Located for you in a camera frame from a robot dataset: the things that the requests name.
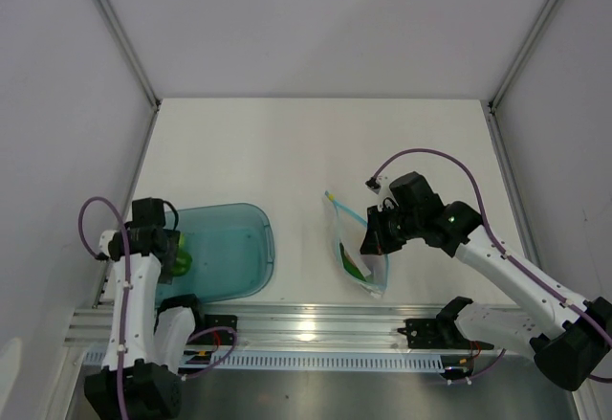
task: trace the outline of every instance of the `white tabletop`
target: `white tabletop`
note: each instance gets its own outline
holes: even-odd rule
[[[518,233],[476,100],[165,99],[134,198],[161,197],[178,209],[248,202],[268,214],[276,262],[270,283],[245,302],[443,304],[467,296],[511,301],[483,276],[423,241],[391,256],[382,300],[335,263],[323,192],[365,216],[377,197],[364,182],[392,154],[443,150],[463,161],[483,192],[496,230],[520,250]],[[397,160],[390,179],[418,171],[445,203],[475,198],[467,177],[444,159]]]

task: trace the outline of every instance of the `ziplock bag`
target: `ziplock bag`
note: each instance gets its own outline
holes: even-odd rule
[[[360,246],[367,222],[325,192],[334,207],[334,240],[332,249],[336,262],[347,277],[355,281],[374,298],[382,298],[389,276],[388,255],[361,255]]]

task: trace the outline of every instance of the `metal floor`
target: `metal floor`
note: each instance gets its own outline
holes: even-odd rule
[[[437,375],[409,373],[218,369],[186,383],[179,418],[578,419],[571,394],[523,359],[502,360],[472,386],[434,385],[439,380]],[[67,418],[98,419],[78,389]]]

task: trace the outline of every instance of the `gray wall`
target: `gray wall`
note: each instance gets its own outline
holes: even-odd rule
[[[163,98],[489,99],[544,0],[113,0]]]
[[[612,0],[565,0],[499,116],[543,267],[609,300],[611,11]],[[597,373],[612,377],[612,356]],[[612,412],[612,387],[599,393]]]
[[[101,268],[77,236],[123,204],[150,111],[91,0],[0,0],[0,347],[25,344],[7,419],[39,412],[74,307]],[[112,217],[95,208],[97,240]]]

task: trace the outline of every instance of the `plastic tray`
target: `plastic tray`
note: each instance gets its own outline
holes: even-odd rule
[[[174,216],[166,214],[171,227]],[[246,204],[179,211],[178,230],[191,254],[191,269],[172,284],[159,284],[156,302],[195,294],[202,302],[244,298],[260,291],[274,266],[270,220],[260,208]]]

